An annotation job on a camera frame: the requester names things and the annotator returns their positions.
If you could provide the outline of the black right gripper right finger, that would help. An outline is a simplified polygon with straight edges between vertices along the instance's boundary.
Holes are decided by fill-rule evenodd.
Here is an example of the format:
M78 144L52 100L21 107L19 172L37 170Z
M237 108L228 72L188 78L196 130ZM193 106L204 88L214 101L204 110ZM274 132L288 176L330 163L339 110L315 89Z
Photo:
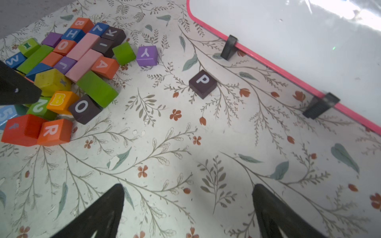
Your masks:
M254 209L263 238L323 238L324 235L295 213L262 184L252 193Z

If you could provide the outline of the orange R block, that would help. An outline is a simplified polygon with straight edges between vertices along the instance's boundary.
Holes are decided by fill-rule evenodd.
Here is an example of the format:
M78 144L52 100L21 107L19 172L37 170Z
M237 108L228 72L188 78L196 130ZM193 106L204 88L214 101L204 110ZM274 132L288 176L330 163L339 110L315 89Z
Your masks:
M41 146L55 146L69 143L73 122L60 119L42 124L37 144Z

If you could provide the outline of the orange A block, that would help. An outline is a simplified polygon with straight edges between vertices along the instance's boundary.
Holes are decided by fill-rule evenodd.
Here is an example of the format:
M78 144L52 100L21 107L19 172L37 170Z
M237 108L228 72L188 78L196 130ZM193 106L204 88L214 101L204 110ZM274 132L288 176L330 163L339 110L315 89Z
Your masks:
M112 80L119 67L120 65L115 59L101 56L91 67L91 70L97 75Z

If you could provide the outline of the dark brown P block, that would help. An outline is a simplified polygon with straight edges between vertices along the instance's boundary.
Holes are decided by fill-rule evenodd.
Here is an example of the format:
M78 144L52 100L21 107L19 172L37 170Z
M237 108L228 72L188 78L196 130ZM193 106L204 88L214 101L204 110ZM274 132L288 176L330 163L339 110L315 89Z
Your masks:
M189 80L189 87L204 99L217 87L217 80L205 70L201 70Z

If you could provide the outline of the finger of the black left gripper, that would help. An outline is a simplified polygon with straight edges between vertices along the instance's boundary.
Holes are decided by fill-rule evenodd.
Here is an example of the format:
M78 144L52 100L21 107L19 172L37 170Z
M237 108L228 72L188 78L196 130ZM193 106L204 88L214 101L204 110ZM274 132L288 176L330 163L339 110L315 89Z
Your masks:
M42 90L1 61L1 106L34 104Z

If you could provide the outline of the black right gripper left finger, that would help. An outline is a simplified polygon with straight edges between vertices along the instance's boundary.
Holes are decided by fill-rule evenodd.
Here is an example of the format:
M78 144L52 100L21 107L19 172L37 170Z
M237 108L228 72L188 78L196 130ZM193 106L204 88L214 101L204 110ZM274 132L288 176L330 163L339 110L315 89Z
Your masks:
M124 189L112 186L54 238L115 238L124 207Z

